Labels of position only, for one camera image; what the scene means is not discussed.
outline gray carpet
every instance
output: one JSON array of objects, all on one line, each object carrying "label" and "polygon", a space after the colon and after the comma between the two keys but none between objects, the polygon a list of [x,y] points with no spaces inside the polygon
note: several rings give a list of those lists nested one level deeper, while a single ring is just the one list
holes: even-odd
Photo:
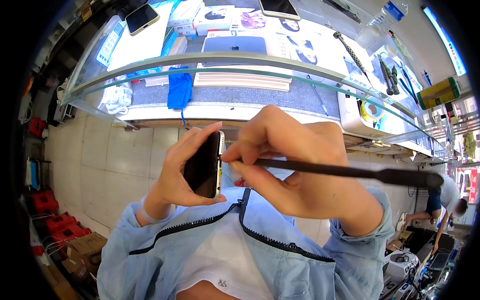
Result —
[{"label": "gray carpet", "polygon": [[[200,52],[203,45],[203,36],[188,41],[187,53]],[[196,63],[186,64],[190,69]],[[169,84],[165,86],[145,86],[145,81],[132,85],[132,105],[129,108],[160,107],[167,105]],[[316,87],[318,95],[328,110],[328,118],[340,121],[337,94],[323,87]],[[192,101],[189,105],[221,105],[258,108],[273,104],[287,108],[287,111],[306,113],[313,116],[327,118],[320,101],[311,84],[293,79],[290,91],[280,92],[257,88],[242,87],[193,87]]]}]

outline blue shorts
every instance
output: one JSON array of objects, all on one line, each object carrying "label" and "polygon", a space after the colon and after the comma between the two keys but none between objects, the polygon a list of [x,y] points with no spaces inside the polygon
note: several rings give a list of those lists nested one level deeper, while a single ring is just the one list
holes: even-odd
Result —
[{"label": "blue shorts", "polygon": [[430,190],[428,191],[427,208],[425,211],[432,216],[434,210],[442,209],[442,203],[440,202],[440,194],[442,190]]}]

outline glass display counter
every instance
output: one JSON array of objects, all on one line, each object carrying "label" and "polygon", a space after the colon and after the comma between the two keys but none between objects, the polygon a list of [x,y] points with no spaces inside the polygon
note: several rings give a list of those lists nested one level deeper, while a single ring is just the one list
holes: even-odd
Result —
[{"label": "glass display counter", "polygon": [[[422,87],[393,41],[386,38],[369,54],[354,40],[359,20],[310,2],[292,1],[298,22],[262,15],[257,1],[247,1],[248,8],[225,0],[151,2],[160,20],[135,36],[113,16],[85,49],[62,104],[123,124],[183,117],[243,121],[273,104],[303,123],[331,120],[346,133],[410,141],[432,156],[449,157],[434,134],[446,134],[448,122],[431,122],[415,103],[412,94]],[[368,17],[361,10],[357,16]],[[337,30],[368,78],[334,37]],[[378,57],[412,83],[413,93],[399,82],[400,93],[387,94]],[[176,88],[169,75],[186,72],[191,101],[183,111],[168,109],[169,90]]]}]

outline bracelet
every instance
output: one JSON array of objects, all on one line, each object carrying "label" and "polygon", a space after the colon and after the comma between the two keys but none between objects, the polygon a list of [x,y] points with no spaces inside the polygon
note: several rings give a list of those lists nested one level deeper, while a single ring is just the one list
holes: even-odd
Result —
[{"label": "bracelet", "polygon": [[140,201],[140,207],[139,207],[140,213],[144,216],[144,218],[145,218],[145,220],[146,220],[147,222],[152,223],[152,224],[158,224],[158,223],[160,223],[162,220],[157,220],[157,219],[152,218],[152,217],[149,216],[149,215],[147,214],[147,212],[145,211],[144,201],[145,201],[146,198],[147,198],[147,196],[144,196],[144,197],[142,198],[142,200]]}]

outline tile floor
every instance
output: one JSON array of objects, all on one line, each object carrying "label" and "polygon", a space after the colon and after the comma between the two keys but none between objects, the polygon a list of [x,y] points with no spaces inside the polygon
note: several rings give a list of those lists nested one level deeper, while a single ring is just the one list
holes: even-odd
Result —
[{"label": "tile floor", "polygon": [[[50,181],[60,210],[68,211],[82,224],[108,237],[125,206],[140,200],[160,176],[166,149],[186,130],[144,128],[125,132],[95,116],[78,117],[50,126],[45,156],[52,162]],[[410,168],[413,163],[366,153],[349,153],[352,167]],[[360,180],[363,186],[377,186],[388,194],[393,225],[401,212],[413,212],[415,199],[406,187],[385,185],[377,180]],[[297,227],[323,246],[328,240],[328,220],[297,219]]]}]

